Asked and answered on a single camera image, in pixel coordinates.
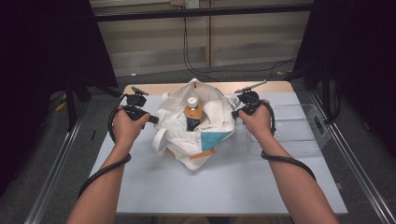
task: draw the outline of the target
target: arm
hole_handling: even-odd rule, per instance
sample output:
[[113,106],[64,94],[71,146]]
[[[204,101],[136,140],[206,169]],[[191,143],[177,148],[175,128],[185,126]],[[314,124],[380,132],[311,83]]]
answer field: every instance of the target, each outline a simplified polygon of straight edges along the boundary
[[[239,118],[256,137],[265,154],[271,156],[292,156],[271,134],[270,114],[260,105],[252,116],[242,110]],[[295,223],[339,223],[336,215],[317,182],[299,166],[269,161],[279,193]]]
[[[103,163],[106,167],[123,160],[131,150],[142,126],[149,120],[149,114],[140,120],[131,120],[120,110],[113,120],[116,144]],[[81,194],[67,223],[113,223],[120,195],[124,165],[105,173],[93,181]]]

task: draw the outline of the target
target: wire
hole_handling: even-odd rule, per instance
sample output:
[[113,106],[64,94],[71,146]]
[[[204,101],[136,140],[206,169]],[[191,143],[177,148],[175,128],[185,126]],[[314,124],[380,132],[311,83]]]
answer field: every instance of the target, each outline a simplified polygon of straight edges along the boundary
[[258,69],[258,70],[244,70],[244,69],[217,69],[217,70],[210,70],[210,71],[203,71],[203,70],[198,70],[194,67],[192,67],[191,62],[190,62],[190,57],[189,57],[189,39],[188,39],[188,33],[187,33],[187,21],[186,18],[184,17],[184,38],[183,38],[183,59],[184,59],[184,64],[187,69],[189,69],[190,72],[195,74],[196,76],[200,77],[207,77],[215,81],[219,81],[213,77],[209,77],[203,74],[210,74],[210,73],[217,73],[217,72],[252,72],[252,73],[259,73],[259,72],[266,72],[266,71],[271,71],[269,77],[267,80],[269,80],[274,72],[275,68],[278,68],[285,63],[291,63],[295,62],[295,57],[291,58],[286,61],[280,61],[277,63],[274,63],[271,68],[264,68],[264,69]]
[[107,121],[107,130],[108,130],[108,134],[111,137],[111,140],[113,140],[113,142],[116,142],[116,136],[113,133],[113,119],[116,116],[116,114],[120,111],[119,110],[119,104],[122,102],[123,98],[125,98],[126,94],[123,94],[120,99],[117,101],[116,106],[113,108],[113,110],[111,111],[110,116],[108,117],[108,121]]
[[128,153],[128,156],[121,160],[121,161],[117,161],[111,165],[108,165],[107,167],[104,167],[102,169],[100,169],[98,172],[96,172],[94,175],[92,175],[90,178],[88,178],[87,181],[85,181],[85,183],[82,185],[81,189],[79,189],[78,192],[78,198],[81,196],[81,194],[84,192],[84,190],[93,182],[95,181],[97,178],[99,178],[99,176],[104,175],[105,173],[108,173],[111,170],[114,170],[115,168],[122,166],[123,164],[127,163],[128,161],[131,160],[131,154]]
[[329,117],[327,119],[323,120],[324,124],[328,124],[328,123],[334,121],[340,114],[340,111],[341,111],[341,92],[340,91],[341,90],[340,90],[339,86],[337,84],[335,84],[335,91],[334,91],[334,95],[332,97],[333,112],[330,109]]
[[184,36],[183,36],[183,59],[184,59],[184,65],[186,65],[187,69],[189,69],[189,71],[191,73],[193,73],[193,74],[195,74],[196,76],[199,76],[199,77],[207,77],[207,78],[212,79],[214,81],[220,82],[220,80],[215,79],[213,77],[209,77],[209,76],[206,76],[206,75],[199,74],[199,73],[205,73],[205,72],[198,71],[198,70],[196,70],[196,69],[194,69],[192,67],[192,65],[190,63],[190,58],[189,58],[189,40],[187,38],[187,23],[186,23],[186,18],[185,17],[184,17]]
[[[271,126],[272,126],[271,127],[271,133],[272,133],[272,135],[274,135],[275,131],[276,131],[274,110],[268,103],[266,103],[264,101],[261,101],[261,102],[262,102],[262,105],[267,107],[267,109],[270,112],[270,115],[271,115]],[[293,165],[299,166],[299,167],[303,168],[304,170],[306,170],[312,176],[312,178],[315,179],[315,181],[317,180],[315,178],[314,173],[312,172],[312,170],[307,165],[305,165],[301,161],[295,160],[294,158],[282,157],[282,156],[270,156],[270,155],[266,155],[264,153],[264,151],[262,151],[262,158],[265,159],[265,160],[268,160],[268,161],[281,161],[281,162],[286,162],[286,163],[289,163],[289,164],[293,164]]]

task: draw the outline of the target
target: controller cable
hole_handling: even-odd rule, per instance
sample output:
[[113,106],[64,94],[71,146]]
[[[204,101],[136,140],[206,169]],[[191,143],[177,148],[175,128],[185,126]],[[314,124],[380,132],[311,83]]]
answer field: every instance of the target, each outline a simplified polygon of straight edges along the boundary
[[[108,128],[108,133],[111,137],[111,139],[113,140],[113,142],[116,142],[116,137],[114,136],[113,133],[113,119],[116,116],[116,114],[120,111],[118,108],[118,105],[122,102],[123,98],[126,96],[126,94],[123,94],[121,96],[121,98],[119,99],[119,101],[117,102],[117,105],[114,107],[113,111],[110,114],[110,117],[108,118],[108,124],[107,124],[107,128]],[[102,169],[100,169],[99,171],[97,171],[95,174],[93,174],[92,176],[90,176],[90,178],[88,178],[87,181],[85,181],[85,183],[82,185],[82,187],[79,190],[78,193],[78,198],[81,196],[81,194],[84,192],[84,190],[94,181],[96,180],[99,176],[104,175],[105,173],[119,167],[122,166],[123,164],[127,163],[128,161],[131,160],[131,154],[128,153],[128,156],[121,160],[121,161],[117,161],[113,164],[108,165],[107,167],[104,167]]]
[[[261,101],[261,104],[264,105],[268,111],[270,112],[271,115],[271,134],[274,136],[275,131],[276,131],[276,126],[275,126],[275,114],[274,114],[274,110],[273,108],[270,106],[270,104]],[[317,181],[317,179],[315,178],[314,173],[312,172],[312,170],[305,165],[303,162],[295,160],[294,158],[289,158],[289,157],[283,157],[283,156],[270,156],[264,153],[264,151],[262,151],[262,158],[268,161],[282,161],[282,162],[287,162],[296,166],[299,166],[301,168],[303,168],[304,170],[306,170],[314,179],[315,181]]]

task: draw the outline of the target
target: brown bottle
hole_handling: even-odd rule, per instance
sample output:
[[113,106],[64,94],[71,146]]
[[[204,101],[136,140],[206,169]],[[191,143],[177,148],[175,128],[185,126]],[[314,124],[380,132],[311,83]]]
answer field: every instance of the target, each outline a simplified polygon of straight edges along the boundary
[[184,115],[187,118],[187,131],[193,132],[195,128],[201,123],[203,109],[198,104],[198,99],[190,97],[187,100],[187,105],[184,108]]

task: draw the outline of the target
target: metal rail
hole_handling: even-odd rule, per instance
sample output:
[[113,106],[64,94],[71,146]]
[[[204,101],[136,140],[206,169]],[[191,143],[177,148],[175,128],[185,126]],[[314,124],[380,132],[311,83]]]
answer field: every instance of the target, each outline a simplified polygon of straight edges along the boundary
[[162,11],[145,11],[130,13],[104,13],[87,17],[74,18],[57,18],[57,20],[66,21],[135,21],[149,19],[167,19],[167,18],[184,18],[184,17],[202,17],[202,16],[225,16],[240,14],[261,14],[261,13],[280,13],[280,12],[298,12],[312,10],[327,10],[329,7],[341,7],[342,4],[294,4],[294,5],[275,5],[262,7],[208,7],[192,8],[184,10],[162,10]]
[[[323,103],[321,102],[318,95],[315,92],[311,91],[309,92],[309,96],[311,97],[313,103],[317,106],[321,116],[324,119],[327,119],[327,112],[323,109]],[[364,171],[363,167],[353,153],[352,148],[347,143],[345,137],[341,134],[337,125],[331,122],[327,125],[327,129],[329,130],[332,139],[335,141],[336,145],[343,154],[346,163],[351,169],[353,175],[356,177],[358,183],[361,185],[361,189],[366,194],[367,199],[376,211],[379,219],[381,219],[381,222],[384,224],[396,223],[395,216],[389,209],[389,206],[387,205],[385,199],[382,197],[374,183],[371,181],[370,177]]]
[[67,154],[70,151],[70,148],[73,146],[73,143],[78,134],[78,129],[81,124],[81,120],[83,119],[85,112],[88,108],[88,103],[83,103],[82,108],[79,112],[78,119],[73,129],[67,134],[64,139],[64,143],[59,151],[59,154],[53,163],[51,170],[49,171],[49,175],[47,177],[44,186],[42,187],[38,197],[35,199],[35,203],[30,210],[27,218],[25,219],[24,224],[38,224],[41,221],[41,218],[44,215],[44,212],[47,208],[47,205],[50,201],[50,196],[55,189],[56,183],[58,181],[59,175],[64,167],[64,163],[67,158]]

